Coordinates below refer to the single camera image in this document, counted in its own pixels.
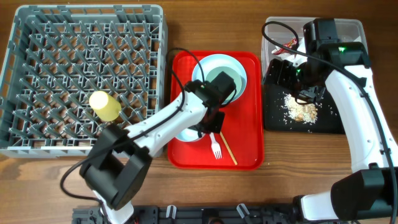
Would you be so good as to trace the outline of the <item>wooden chopstick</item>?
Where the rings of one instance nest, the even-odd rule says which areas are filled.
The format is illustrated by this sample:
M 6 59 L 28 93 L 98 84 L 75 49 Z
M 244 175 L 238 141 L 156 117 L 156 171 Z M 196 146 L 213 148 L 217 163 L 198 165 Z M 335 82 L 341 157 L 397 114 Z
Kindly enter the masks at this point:
M 230 155 L 230 157 L 231 157 L 231 159 L 232 159 L 234 165 L 237 166 L 237 165 L 238 165 L 238 162 L 237 162 L 237 160 L 236 160 L 236 158 L 235 158 L 235 156 L 234 156 L 234 154 L 233 154 L 233 152 L 232 152 L 232 150 L 231 150 L 231 148 L 230 148 L 230 146 L 229 146 L 229 144 L 228 144 L 228 142 L 227 142 L 227 140 L 226 140 L 226 138 L 224 137 L 224 135 L 223 135 L 222 132 L 220 132 L 220 136 L 221 136 L 221 138 L 222 138 L 222 140 L 223 140 L 223 142 L 224 142 L 224 144 L 225 144 L 225 147 L 226 147 L 226 149 L 227 149 L 227 151 L 228 151 L 228 153 L 229 153 L 229 155 Z

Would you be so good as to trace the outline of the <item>white napkin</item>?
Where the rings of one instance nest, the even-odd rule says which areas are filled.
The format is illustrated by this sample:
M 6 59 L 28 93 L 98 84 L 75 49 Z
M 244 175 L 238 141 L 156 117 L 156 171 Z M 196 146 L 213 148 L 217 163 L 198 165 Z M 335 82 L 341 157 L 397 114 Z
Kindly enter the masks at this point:
M 294 62 L 296 59 L 296 55 L 289 52 L 281 53 L 279 54 L 279 57 L 281 60 L 288 60 L 290 62 Z

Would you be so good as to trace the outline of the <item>light blue bowl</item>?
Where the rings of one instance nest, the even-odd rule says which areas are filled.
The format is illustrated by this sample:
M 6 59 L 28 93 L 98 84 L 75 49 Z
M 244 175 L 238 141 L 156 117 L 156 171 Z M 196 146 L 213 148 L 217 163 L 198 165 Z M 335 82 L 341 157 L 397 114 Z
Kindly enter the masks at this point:
M 196 129 L 187 128 L 176 135 L 175 138 L 181 142 L 195 142 L 200 140 L 204 135 L 205 133 L 199 132 Z

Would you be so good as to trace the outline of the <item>white plastic fork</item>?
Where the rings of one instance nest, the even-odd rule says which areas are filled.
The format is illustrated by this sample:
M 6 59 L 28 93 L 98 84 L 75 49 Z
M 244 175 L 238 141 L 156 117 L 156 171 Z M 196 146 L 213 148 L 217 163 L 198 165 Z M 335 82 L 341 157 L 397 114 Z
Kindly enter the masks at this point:
M 222 158 L 221 147 L 219 143 L 216 141 L 214 133 L 210 133 L 209 136 L 211 139 L 211 149 L 213 151 L 215 158 L 221 159 Z

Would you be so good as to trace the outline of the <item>red snack wrapper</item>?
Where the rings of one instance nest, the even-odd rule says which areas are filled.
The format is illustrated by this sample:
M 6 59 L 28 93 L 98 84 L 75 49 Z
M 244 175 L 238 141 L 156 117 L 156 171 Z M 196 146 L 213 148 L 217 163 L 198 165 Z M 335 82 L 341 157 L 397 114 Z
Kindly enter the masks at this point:
M 283 44 L 283 46 L 289 49 L 293 49 L 294 47 L 297 46 L 297 39 L 293 38 L 290 42 Z M 281 54 L 287 54 L 288 52 L 289 52 L 288 50 L 276 46 L 275 50 L 272 51 L 272 54 L 281 55 Z

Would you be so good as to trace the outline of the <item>rice food waste pile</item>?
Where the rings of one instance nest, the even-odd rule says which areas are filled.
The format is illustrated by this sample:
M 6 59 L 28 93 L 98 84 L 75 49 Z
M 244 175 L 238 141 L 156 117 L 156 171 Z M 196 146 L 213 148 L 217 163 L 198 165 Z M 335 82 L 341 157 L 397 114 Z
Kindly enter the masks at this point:
M 302 100 L 296 100 L 293 96 L 285 94 L 282 99 L 284 119 L 290 119 L 303 124 L 315 124 L 318 119 L 318 108 L 310 103 L 305 104 Z

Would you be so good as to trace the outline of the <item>green bowl with rice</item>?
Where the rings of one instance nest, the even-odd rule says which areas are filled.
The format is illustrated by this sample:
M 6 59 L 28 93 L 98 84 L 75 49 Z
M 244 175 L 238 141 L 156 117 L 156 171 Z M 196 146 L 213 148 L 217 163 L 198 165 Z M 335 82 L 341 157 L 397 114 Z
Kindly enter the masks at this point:
M 246 73 L 241 68 L 231 68 L 226 66 L 215 67 L 205 75 L 205 80 L 211 82 L 221 72 L 225 72 L 234 80 L 237 91 L 237 93 L 232 92 L 229 97 L 227 97 L 226 101 L 224 102 L 224 104 L 226 104 L 229 100 L 234 101 L 239 97 L 243 85 L 243 75 L 245 75 Z

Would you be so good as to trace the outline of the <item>light blue round plate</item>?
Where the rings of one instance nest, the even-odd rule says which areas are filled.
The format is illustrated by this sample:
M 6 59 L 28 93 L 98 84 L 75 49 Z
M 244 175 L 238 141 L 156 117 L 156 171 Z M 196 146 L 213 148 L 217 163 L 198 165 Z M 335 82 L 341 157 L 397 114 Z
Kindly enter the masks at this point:
M 195 68 L 193 69 L 192 72 L 192 81 L 195 80 L 199 80 L 199 81 L 206 81 L 205 80 L 205 75 L 212 69 L 214 69 L 215 67 L 222 67 L 222 66 L 226 66 L 226 67 L 231 67 L 231 68 L 241 68 L 244 70 L 244 72 L 246 73 L 243 65 L 241 62 L 239 62 L 237 59 L 235 59 L 232 56 L 226 55 L 226 54 L 212 54 L 209 56 L 206 56 L 205 58 L 201 59 L 199 61 L 199 65 L 196 64 Z M 222 88 L 227 88 L 230 86 L 230 84 L 232 84 L 234 80 L 227 75 L 225 72 L 221 72 L 219 73 L 216 78 L 214 80 L 212 80 L 209 83 L 212 83 L 213 85 L 216 85 L 217 87 L 219 87 L 220 89 Z M 243 85 L 242 85 L 242 89 L 240 91 L 239 97 L 232 101 L 229 100 L 226 104 L 224 104 L 224 102 L 226 101 L 226 99 L 223 102 L 223 105 L 228 105 L 228 104 L 235 104 L 235 102 L 237 102 L 237 100 L 242 96 L 242 94 L 245 91 L 246 88 L 246 84 L 248 82 L 247 79 L 247 74 L 243 75 Z M 229 91 L 230 94 L 232 92 L 237 93 L 236 91 L 236 86 Z

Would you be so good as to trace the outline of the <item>yellow plastic cup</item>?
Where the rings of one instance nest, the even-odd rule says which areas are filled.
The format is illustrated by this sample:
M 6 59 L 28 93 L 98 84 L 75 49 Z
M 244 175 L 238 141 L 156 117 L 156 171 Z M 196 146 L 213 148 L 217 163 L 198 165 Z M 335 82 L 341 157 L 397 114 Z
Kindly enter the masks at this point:
M 89 105 L 103 121 L 114 121 L 121 111 L 121 104 L 104 91 L 95 91 L 89 98 Z

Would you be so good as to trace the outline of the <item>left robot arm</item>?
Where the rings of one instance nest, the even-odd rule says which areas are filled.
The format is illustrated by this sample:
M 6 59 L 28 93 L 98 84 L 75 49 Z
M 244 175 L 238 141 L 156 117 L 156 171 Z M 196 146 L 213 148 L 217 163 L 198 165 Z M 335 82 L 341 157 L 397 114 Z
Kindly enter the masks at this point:
M 102 131 L 79 173 L 99 199 L 106 223 L 126 223 L 132 217 L 131 200 L 153 158 L 184 129 L 199 136 L 221 131 L 220 109 L 235 90 L 225 72 L 210 82 L 189 81 L 173 102 L 150 118 L 124 129 L 111 124 Z

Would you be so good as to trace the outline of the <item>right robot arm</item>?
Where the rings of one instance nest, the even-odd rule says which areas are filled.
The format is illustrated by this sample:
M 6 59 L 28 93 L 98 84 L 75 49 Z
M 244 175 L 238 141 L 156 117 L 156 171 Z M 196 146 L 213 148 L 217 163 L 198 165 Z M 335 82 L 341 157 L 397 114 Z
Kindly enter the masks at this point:
M 330 93 L 349 143 L 352 173 L 331 189 L 294 198 L 292 222 L 397 220 L 397 143 L 391 135 L 373 87 L 365 46 L 343 42 L 334 19 L 316 18 L 303 26 L 303 38 L 288 48 L 306 62 L 270 61 L 265 82 L 285 88 L 298 103 L 316 102 Z

